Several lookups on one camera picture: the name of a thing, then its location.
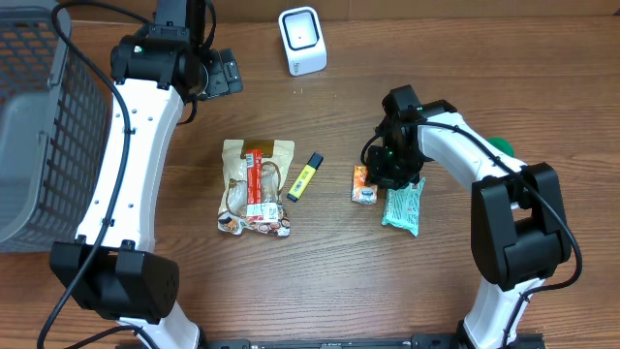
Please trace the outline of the small orange snack box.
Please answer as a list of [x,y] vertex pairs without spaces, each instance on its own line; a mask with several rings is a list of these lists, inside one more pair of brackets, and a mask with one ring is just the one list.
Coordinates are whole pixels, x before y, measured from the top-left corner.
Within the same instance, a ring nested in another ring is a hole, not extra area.
[[365,166],[354,167],[352,201],[364,205],[377,203],[378,186],[368,179],[368,170]]

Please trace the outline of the teal orange snack pack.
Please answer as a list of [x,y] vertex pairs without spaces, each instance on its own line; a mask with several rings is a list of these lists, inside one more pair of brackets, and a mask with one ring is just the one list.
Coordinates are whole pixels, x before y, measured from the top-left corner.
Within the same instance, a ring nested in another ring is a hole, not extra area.
[[409,231],[414,237],[419,234],[420,201],[425,184],[423,177],[418,184],[388,189],[382,224]]

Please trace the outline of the yellow highlighter pen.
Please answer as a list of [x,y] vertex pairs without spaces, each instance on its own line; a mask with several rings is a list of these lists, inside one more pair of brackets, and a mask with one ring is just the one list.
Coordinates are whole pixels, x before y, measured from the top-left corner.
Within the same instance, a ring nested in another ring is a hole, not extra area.
[[311,179],[314,177],[317,169],[321,166],[324,161],[324,156],[320,153],[314,152],[311,158],[308,160],[299,176],[294,181],[291,189],[287,194],[287,198],[292,202],[297,202],[304,191],[306,190],[308,184]]

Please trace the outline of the beige brown snack pouch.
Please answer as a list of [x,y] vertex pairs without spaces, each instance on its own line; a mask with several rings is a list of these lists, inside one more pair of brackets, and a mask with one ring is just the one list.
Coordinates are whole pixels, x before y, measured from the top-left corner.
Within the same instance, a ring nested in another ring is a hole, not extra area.
[[[257,223],[246,217],[247,168],[245,154],[249,149],[260,149],[263,162],[275,163],[280,172],[279,220],[275,223]],[[233,235],[245,230],[286,238],[291,221],[283,207],[282,193],[294,157],[295,143],[280,140],[225,140],[222,151],[225,191],[219,206],[218,229]]]

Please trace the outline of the red stick snack packet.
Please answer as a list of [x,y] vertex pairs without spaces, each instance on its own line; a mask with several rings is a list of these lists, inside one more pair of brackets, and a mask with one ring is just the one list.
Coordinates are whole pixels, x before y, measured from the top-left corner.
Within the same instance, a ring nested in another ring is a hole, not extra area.
[[246,217],[257,223],[275,223],[279,220],[280,172],[271,161],[263,162],[260,149],[249,149],[246,154],[247,206]]

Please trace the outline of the green lidded beige jar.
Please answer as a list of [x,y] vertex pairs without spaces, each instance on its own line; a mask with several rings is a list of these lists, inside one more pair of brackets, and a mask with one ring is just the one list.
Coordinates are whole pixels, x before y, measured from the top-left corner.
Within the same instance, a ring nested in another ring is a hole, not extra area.
[[487,141],[491,145],[496,147],[498,150],[500,150],[503,153],[505,153],[506,155],[508,155],[510,157],[514,156],[514,150],[513,150],[512,145],[508,141],[506,141],[505,139],[502,139],[502,138],[490,138]]

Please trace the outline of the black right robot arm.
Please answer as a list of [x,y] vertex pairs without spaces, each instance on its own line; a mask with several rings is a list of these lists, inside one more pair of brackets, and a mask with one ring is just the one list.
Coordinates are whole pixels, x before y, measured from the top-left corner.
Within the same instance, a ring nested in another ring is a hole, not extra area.
[[539,333],[519,333],[531,298],[563,289],[583,261],[567,224],[557,173],[528,165],[478,135],[445,100],[423,104],[414,89],[392,89],[385,116],[361,151],[370,183],[394,196],[422,186],[436,162],[470,194],[471,251],[481,275],[472,309],[454,333],[418,333],[414,348],[543,348]]

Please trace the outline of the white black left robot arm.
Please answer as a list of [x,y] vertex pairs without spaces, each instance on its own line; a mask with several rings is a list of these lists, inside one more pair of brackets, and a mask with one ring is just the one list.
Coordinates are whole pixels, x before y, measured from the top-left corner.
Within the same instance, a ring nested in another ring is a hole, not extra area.
[[50,253],[64,299],[144,348],[207,344],[178,304],[177,263],[154,252],[154,214],[171,136],[193,120],[184,108],[242,89],[233,53],[212,46],[216,23],[209,1],[161,1],[112,49],[102,74],[112,118],[95,191],[74,239]]

